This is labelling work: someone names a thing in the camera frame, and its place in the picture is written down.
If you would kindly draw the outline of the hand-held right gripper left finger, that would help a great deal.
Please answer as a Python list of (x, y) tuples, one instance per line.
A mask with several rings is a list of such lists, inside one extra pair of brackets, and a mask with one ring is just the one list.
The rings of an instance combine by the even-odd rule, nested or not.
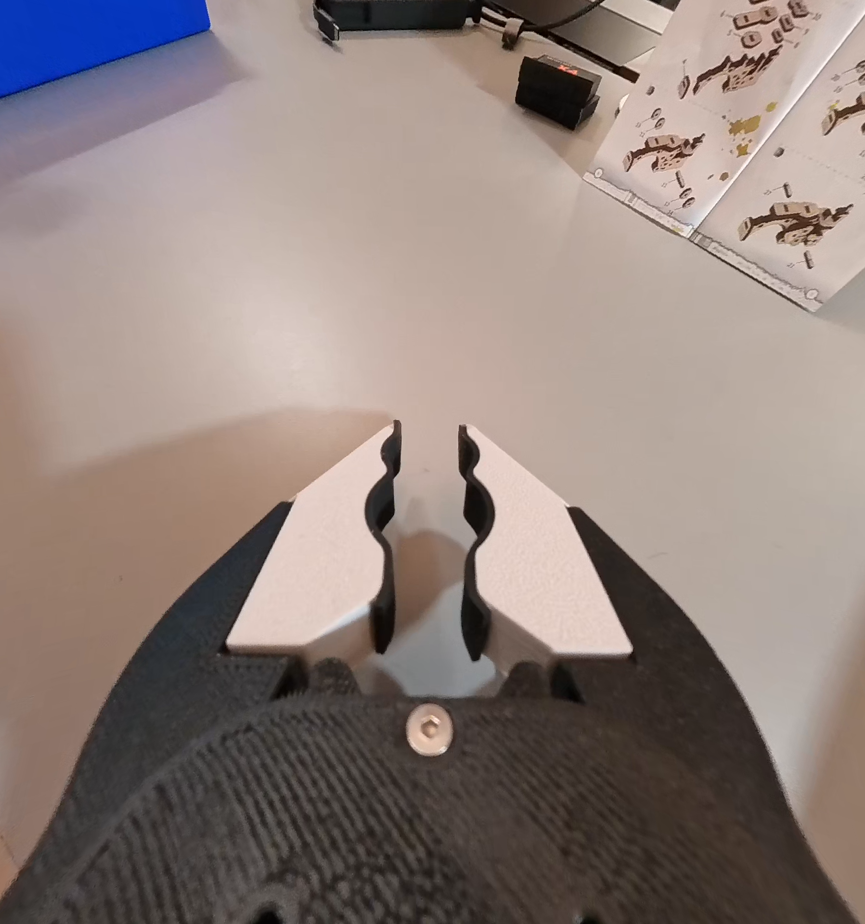
[(233, 655), (385, 653), (395, 630), (392, 547), (402, 425), (392, 421), (300, 491), (225, 640)]

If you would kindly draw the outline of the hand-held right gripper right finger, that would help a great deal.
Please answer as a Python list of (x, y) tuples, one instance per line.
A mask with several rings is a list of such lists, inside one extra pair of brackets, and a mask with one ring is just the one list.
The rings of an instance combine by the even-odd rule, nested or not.
[(623, 660), (634, 651), (575, 524), (576, 510), (478, 428), (458, 431), (474, 532), (460, 610), (474, 662)]

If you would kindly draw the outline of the printed assembly instruction booklet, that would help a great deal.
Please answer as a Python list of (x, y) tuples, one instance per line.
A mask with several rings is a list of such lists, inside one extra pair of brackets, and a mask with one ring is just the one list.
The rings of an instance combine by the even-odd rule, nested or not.
[(680, 2), (584, 179), (816, 312), (865, 269), (865, 1)]

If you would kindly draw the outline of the small black box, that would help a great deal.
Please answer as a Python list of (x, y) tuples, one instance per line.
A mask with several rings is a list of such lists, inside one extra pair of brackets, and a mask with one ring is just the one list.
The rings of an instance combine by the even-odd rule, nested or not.
[(520, 108), (574, 131), (598, 106), (601, 76), (582, 65), (542, 54), (524, 56), (515, 102)]

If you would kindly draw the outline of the black power adapter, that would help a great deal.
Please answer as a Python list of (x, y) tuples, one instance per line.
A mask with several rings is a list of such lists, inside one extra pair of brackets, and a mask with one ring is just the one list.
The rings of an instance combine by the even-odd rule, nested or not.
[(314, 1), (322, 36), (337, 41), (344, 32), (456, 31), (480, 23), (482, 1)]

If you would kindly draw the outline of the blue box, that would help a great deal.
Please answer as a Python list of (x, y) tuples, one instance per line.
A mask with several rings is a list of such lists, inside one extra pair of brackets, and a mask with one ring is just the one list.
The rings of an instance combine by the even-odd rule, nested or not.
[(0, 1), (0, 98), (209, 28), (205, 1)]

